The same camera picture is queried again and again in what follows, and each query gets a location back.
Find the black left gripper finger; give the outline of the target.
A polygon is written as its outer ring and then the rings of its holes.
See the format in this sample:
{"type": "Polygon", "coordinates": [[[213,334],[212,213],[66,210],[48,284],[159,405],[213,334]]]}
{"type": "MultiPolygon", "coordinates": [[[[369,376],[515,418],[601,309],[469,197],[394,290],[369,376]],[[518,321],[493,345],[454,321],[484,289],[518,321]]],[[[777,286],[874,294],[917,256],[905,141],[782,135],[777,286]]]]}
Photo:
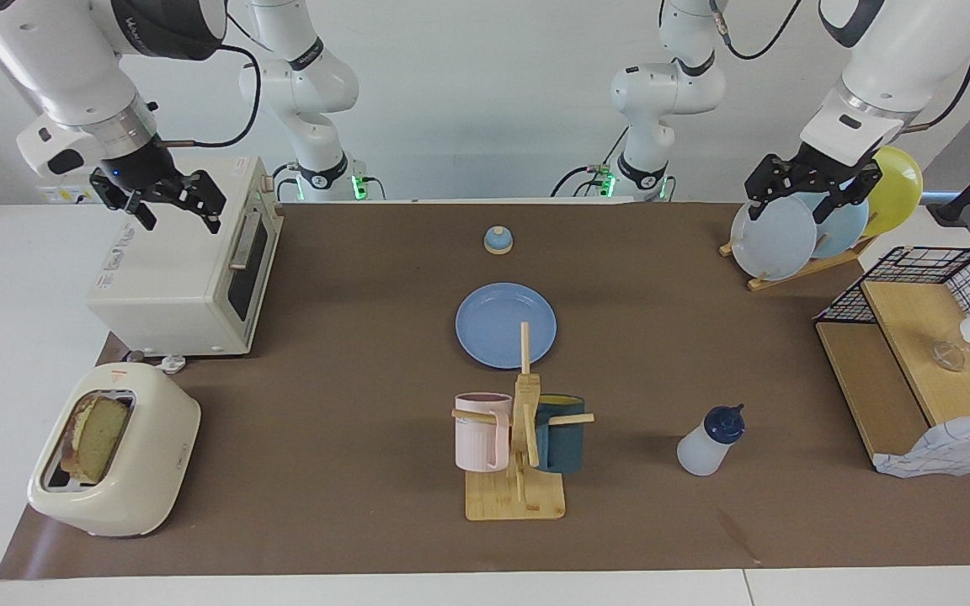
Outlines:
{"type": "Polygon", "coordinates": [[[766,154],[752,173],[744,180],[750,207],[748,217],[758,221],[770,202],[796,192],[794,177],[797,165],[792,160],[782,160],[776,154],[766,154]]]}
{"type": "Polygon", "coordinates": [[[881,179],[882,170],[878,164],[865,164],[846,184],[830,184],[830,189],[813,211],[813,221],[823,224],[840,207],[863,202],[881,179]]]}

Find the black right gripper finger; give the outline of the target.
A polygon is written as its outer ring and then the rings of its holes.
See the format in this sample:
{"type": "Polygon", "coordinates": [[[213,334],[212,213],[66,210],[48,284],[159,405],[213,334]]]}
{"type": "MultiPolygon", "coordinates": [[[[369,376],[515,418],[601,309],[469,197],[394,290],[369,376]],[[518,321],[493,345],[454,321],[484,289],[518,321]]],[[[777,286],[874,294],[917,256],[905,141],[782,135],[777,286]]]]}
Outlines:
{"type": "Polygon", "coordinates": [[[142,199],[141,189],[120,189],[105,176],[103,170],[93,170],[89,175],[89,184],[108,210],[122,210],[127,215],[132,215],[147,231],[153,230],[157,225],[157,217],[142,199]]]}
{"type": "Polygon", "coordinates": [[[170,181],[169,191],[170,203],[200,217],[209,233],[219,233],[220,215],[227,199],[208,172],[195,170],[189,175],[178,175],[170,181]]]}

